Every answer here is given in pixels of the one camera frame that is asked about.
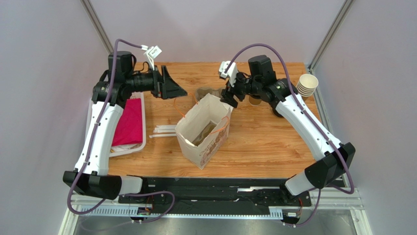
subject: pink fabric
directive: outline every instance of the pink fabric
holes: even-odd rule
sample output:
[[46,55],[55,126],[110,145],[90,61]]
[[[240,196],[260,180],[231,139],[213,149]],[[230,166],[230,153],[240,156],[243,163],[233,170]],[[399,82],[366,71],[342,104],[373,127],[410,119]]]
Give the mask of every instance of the pink fabric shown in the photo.
[[143,142],[142,101],[128,99],[117,124],[112,146]]

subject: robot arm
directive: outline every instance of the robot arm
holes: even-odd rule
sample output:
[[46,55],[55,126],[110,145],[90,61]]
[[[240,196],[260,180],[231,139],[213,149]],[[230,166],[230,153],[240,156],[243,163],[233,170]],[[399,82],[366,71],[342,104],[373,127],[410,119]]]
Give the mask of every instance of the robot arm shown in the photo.
[[[162,73],[160,73],[158,67],[153,64],[153,59],[161,51],[158,46],[151,48],[142,46],[142,48],[146,50],[145,55],[149,61],[147,72],[134,71],[136,58],[128,51],[118,51],[113,89],[109,91],[109,81],[104,81],[107,75],[110,77],[113,54],[109,55],[109,70],[103,73],[93,89],[92,119],[86,143],[74,171],[65,171],[63,176],[63,181],[71,187],[78,171],[84,164],[87,149],[92,144],[90,159],[74,189],[78,194],[113,200],[118,195],[139,193],[142,188],[142,178],[108,175],[110,148],[126,100],[133,92],[144,91],[150,91],[154,97],[162,99],[187,95],[187,92],[172,80],[165,66],[162,66]],[[89,143],[94,125],[97,122],[96,119],[108,92],[112,94],[110,101],[104,110],[94,141]]]
[[317,120],[308,109],[297,89],[292,85],[296,98],[303,109],[300,110],[292,96],[287,79],[277,79],[272,68],[271,60],[265,55],[249,59],[250,77],[245,77],[238,72],[236,64],[233,63],[227,73],[224,71],[230,61],[223,62],[219,69],[220,78],[229,78],[226,89],[222,91],[222,102],[237,107],[235,97],[243,101],[246,95],[262,99],[268,102],[274,113],[279,117],[286,118],[301,138],[306,142],[316,162],[307,167],[303,172],[289,178],[280,186],[284,201],[292,200],[300,193],[312,188],[324,188],[345,171],[343,166],[329,143],[323,139],[317,128],[310,122],[304,112],[310,114],[316,121],[319,128],[329,136],[329,139],[339,146],[347,166],[350,166],[355,148],[351,143],[342,144]]

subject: wooden tabletop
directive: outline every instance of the wooden tabletop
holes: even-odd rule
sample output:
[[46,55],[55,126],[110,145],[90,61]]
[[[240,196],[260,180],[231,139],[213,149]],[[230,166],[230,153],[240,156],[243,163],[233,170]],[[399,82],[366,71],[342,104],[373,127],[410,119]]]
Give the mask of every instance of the wooden tabletop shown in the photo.
[[[199,87],[219,88],[220,63],[159,63],[167,66],[169,74],[182,88],[194,93]],[[238,63],[240,71],[249,73],[248,63]],[[277,78],[285,74],[280,63],[273,64]],[[290,78],[295,85],[306,73],[303,63],[288,63]],[[176,101],[178,109],[187,112],[195,104],[191,96]],[[313,97],[306,101],[318,116]],[[145,93],[146,146],[142,152],[110,158],[109,174],[160,177],[235,177],[288,178],[314,163],[307,145],[284,118],[272,114],[271,107],[262,102],[251,106],[247,98],[232,112],[230,134],[223,146],[203,170],[186,159],[176,137],[149,138],[156,125],[177,124],[181,115],[173,100],[154,98]]]

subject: gray floor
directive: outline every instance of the gray floor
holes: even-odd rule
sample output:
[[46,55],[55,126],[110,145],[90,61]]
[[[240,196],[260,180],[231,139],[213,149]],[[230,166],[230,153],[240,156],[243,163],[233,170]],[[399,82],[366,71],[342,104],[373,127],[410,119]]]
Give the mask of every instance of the gray floor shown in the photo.
[[[309,216],[304,210],[301,221]],[[126,221],[127,217],[81,217],[88,229],[108,228]],[[118,228],[92,233],[77,226],[75,235],[355,235],[350,212],[318,211],[310,223],[300,228],[288,228],[280,221],[242,219],[160,219],[149,224],[127,224]]]

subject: white plastic tray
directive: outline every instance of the white plastic tray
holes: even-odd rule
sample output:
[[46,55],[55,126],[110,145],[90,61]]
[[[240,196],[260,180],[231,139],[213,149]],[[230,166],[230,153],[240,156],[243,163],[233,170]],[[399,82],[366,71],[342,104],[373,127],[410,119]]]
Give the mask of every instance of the white plastic tray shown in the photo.
[[[143,96],[142,92],[134,92],[130,98],[131,99],[140,98],[140,100],[142,102],[142,141],[143,142],[142,142],[141,145],[137,145],[135,148],[110,153],[110,157],[116,157],[116,156],[121,156],[121,155],[125,155],[125,154],[140,152],[140,151],[143,150],[143,148],[145,148],[145,145],[146,145],[145,99],[144,99],[144,96]],[[91,121],[92,106],[93,106],[93,102],[90,100],[90,106],[89,106],[88,113],[87,113],[86,137],[87,137],[87,133],[88,133],[88,127],[90,126],[90,121]]]

